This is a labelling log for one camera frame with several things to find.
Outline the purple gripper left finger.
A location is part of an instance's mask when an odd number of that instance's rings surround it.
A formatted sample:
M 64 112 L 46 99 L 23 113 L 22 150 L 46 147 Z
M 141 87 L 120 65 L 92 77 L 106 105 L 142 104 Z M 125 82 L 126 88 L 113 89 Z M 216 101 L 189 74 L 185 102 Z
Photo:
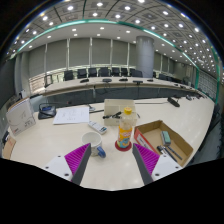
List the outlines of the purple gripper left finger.
M 79 185 L 91 155 L 91 144 L 85 144 L 66 155 L 58 155 L 43 169 L 65 180 Z

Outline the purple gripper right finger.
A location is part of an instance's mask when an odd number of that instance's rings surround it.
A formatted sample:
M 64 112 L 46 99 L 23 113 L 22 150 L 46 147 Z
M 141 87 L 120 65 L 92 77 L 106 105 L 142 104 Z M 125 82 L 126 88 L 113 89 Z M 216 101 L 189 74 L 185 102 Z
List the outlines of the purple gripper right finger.
M 136 143 L 133 144 L 132 153 L 145 185 L 182 169 L 169 155 L 158 155 Z

